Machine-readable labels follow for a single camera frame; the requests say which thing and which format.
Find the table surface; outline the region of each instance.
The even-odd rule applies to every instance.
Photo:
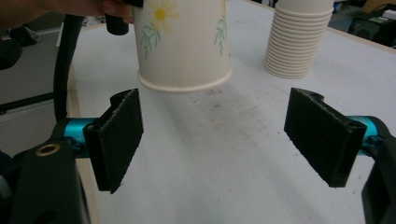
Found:
[[[228,0],[233,76],[208,91],[147,89],[137,80],[134,29],[82,31],[71,110],[101,116],[108,98],[139,88],[145,132],[120,189],[95,191],[101,223],[364,223],[361,190],[373,160],[355,160],[331,189],[283,131],[290,88],[315,91],[344,115],[381,118],[396,133],[396,53],[329,29],[310,74],[263,67],[273,10]]]

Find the paper cup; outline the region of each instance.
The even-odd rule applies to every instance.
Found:
[[[140,82],[171,92],[225,82],[232,73],[225,2],[145,0],[143,8],[135,7]]]
[[[295,30],[295,29],[290,29],[287,27],[284,27],[282,25],[277,24],[275,21],[273,22],[273,26],[285,33],[291,34],[291,35],[321,35],[323,32],[326,30],[327,27],[321,27],[320,29],[317,30]]]
[[[284,20],[287,21],[297,21],[297,22],[305,22],[305,23],[317,23],[317,22],[329,22],[330,18],[332,17],[332,14],[329,14],[327,17],[319,17],[319,18],[301,18],[301,17],[292,17],[286,14],[283,14],[279,12],[278,10],[275,10],[275,15],[277,17],[280,17]]]
[[[277,62],[271,57],[266,57],[265,60],[268,63],[272,64],[274,67],[279,67],[279,68],[283,68],[286,70],[292,70],[292,71],[303,71],[303,70],[308,69],[312,65],[311,62],[299,64],[299,65],[285,65],[285,63]]]
[[[276,50],[273,50],[271,47],[267,48],[267,53],[271,54],[274,57],[277,57],[280,61],[283,61],[285,63],[287,63],[287,62],[302,63],[302,62],[308,62],[315,58],[315,54],[308,55],[308,56],[301,56],[301,55],[295,55],[295,54],[280,53]]]
[[[332,8],[334,0],[279,0],[276,7],[300,14],[319,14]]]
[[[314,40],[309,40],[305,42],[291,42],[293,41],[292,39],[283,37],[283,39],[278,38],[277,34],[271,33],[270,34],[270,39],[284,45],[285,47],[292,47],[292,48],[309,48],[315,45],[318,45],[320,43],[320,39],[314,41]]]
[[[274,68],[271,64],[269,63],[264,63],[264,67],[266,70],[276,76],[276,77],[283,77],[283,78],[298,78],[298,77],[305,77],[308,75],[310,68],[304,70],[304,71],[299,71],[297,73],[290,73],[288,71],[283,71],[283,70],[278,70]]]
[[[323,30],[323,29],[327,28],[327,24],[328,24],[326,22],[319,26],[304,26],[304,24],[298,25],[298,23],[296,25],[293,25],[293,24],[285,23],[282,20],[279,20],[278,18],[274,18],[273,23],[275,23],[276,25],[283,27],[285,29],[292,30],[292,31],[300,31],[300,32],[315,32],[318,30]]]
[[[282,42],[280,42],[281,40],[279,39],[274,39],[271,38],[270,36],[270,40],[268,41],[269,43],[272,43],[273,45],[276,45],[282,49],[291,49],[291,50],[311,50],[311,49],[317,49],[320,45],[320,42],[317,42],[316,44],[312,44],[312,45],[307,45],[305,47],[299,47],[299,46],[289,46],[289,45],[285,45],[282,44]]]
[[[275,26],[272,27],[272,32],[275,32],[276,34],[279,34],[281,36],[293,39],[295,41],[298,41],[298,40],[302,40],[302,41],[318,40],[318,39],[321,39],[321,37],[323,36],[323,33],[316,34],[316,35],[293,35],[293,34],[281,31],[278,28],[276,28]]]
[[[274,21],[281,21],[283,23],[289,24],[289,25],[293,25],[293,26],[298,26],[298,27],[304,27],[304,28],[311,28],[313,27],[314,29],[317,29],[318,27],[323,27],[323,26],[327,26],[329,24],[329,20],[325,20],[325,21],[320,21],[320,22],[300,22],[300,21],[296,21],[296,20],[286,20],[283,19],[282,17],[279,17],[278,14],[275,14],[274,16]]]
[[[267,50],[267,53],[265,54],[266,58],[271,58],[273,62],[277,62],[279,64],[285,64],[286,66],[302,66],[303,64],[311,63],[314,61],[314,58],[309,58],[305,61],[293,61],[293,60],[285,60],[282,58],[277,57],[275,54]]]
[[[280,46],[273,44],[271,41],[268,42],[268,47],[276,50],[276,52],[282,54],[285,53],[287,55],[298,55],[298,56],[310,56],[317,52],[317,48],[312,49],[285,49]]]
[[[285,66],[283,64],[272,61],[269,57],[266,58],[265,60],[266,60],[266,63],[273,66],[274,69],[279,70],[279,71],[290,72],[291,74],[295,74],[295,73],[299,74],[303,71],[308,70],[309,67],[312,65],[311,63],[306,63],[306,64],[302,64],[300,66]]]

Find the black object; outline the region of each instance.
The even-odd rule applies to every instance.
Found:
[[[143,121],[137,90],[119,93],[110,101],[106,113],[84,128],[84,136],[99,190],[113,193],[139,145]]]
[[[134,6],[143,7],[144,0],[124,0],[123,2]],[[106,28],[113,35],[126,35],[129,32],[129,25],[122,18],[106,15]]]
[[[330,187],[345,186],[358,150],[372,156],[375,165],[361,194],[366,223],[396,223],[396,138],[380,119],[349,119],[323,99],[292,88],[285,132]]]
[[[377,135],[369,137],[368,142],[378,152],[374,154],[375,165],[361,193],[366,223],[396,223],[396,138],[380,119],[369,118]]]
[[[76,125],[81,119],[61,120],[48,141],[14,157],[15,165],[0,174],[0,223],[90,223],[76,158],[88,149],[100,190],[113,193],[143,134],[138,89],[110,101],[87,130]],[[66,130],[86,138],[72,139]]]
[[[0,39],[0,70],[12,67],[21,55],[22,46],[18,41]]]
[[[12,158],[8,156],[8,154],[0,151],[0,174],[13,164],[14,160],[12,160]]]
[[[67,81],[84,17],[65,15],[53,76],[53,103],[57,121],[67,116]]]
[[[344,187],[366,127],[323,99],[311,91],[291,89],[285,132],[330,187]]]
[[[349,26],[348,33],[393,47],[396,45],[396,21],[383,18],[384,10],[356,16]]]
[[[8,31],[11,39],[17,40],[23,47],[35,45],[39,36],[27,27],[20,26]]]
[[[276,7],[277,0],[268,1],[268,7]]]

